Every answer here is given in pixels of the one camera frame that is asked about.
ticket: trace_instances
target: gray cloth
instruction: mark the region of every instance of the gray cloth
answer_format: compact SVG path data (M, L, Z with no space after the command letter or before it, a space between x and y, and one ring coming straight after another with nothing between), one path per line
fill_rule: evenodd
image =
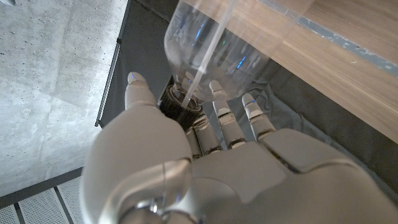
M124 110L130 71L143 74L157 98L170 78L163 38L177 1L140 2L143 4L133 1L127 9L129 16L101 119L103 125ZM350 156L398 205L397 144L272 60L253 81L249 92L277 129L295 129ZM254 140L241 99L231 100L229 105L247 139ZM222 141L211 103L203 107Z

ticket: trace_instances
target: concrete floor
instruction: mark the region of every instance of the concrete floor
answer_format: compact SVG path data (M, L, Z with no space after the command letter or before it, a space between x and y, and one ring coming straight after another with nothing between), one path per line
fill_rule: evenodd
M127 0L0 4L0 196L83 165Z

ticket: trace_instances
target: wooden table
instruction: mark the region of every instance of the wooden table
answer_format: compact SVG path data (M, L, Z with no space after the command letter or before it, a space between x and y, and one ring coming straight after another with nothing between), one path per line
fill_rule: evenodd
M218 21L209 5L199 10ZM270 49L268 43L284 35L273 32L283 15L261 1L240 0L233 20L242 24L227 28L398 143L397 12L398 0L316 0Z

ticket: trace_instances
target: metal grate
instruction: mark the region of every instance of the metal grate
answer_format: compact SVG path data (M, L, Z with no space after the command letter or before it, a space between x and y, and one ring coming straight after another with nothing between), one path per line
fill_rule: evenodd
M54 189L31 196L18 204L27 224L69 224Z
M58 185L58 190L65 203L72 221L75 224L84 224L80 208L80 183L81 177Z
M0 224L19 224L14 205L0 209Z

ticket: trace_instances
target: robotic hand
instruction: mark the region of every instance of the robotic hand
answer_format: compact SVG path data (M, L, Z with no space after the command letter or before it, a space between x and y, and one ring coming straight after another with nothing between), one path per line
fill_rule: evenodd
M397 223L365 171L314 138L276 131L251 95L242 100L256 142L227 102L213 102L223 150L204 113L185 132L140 74L128 80L126 110L98 135L83 169L86 223Z

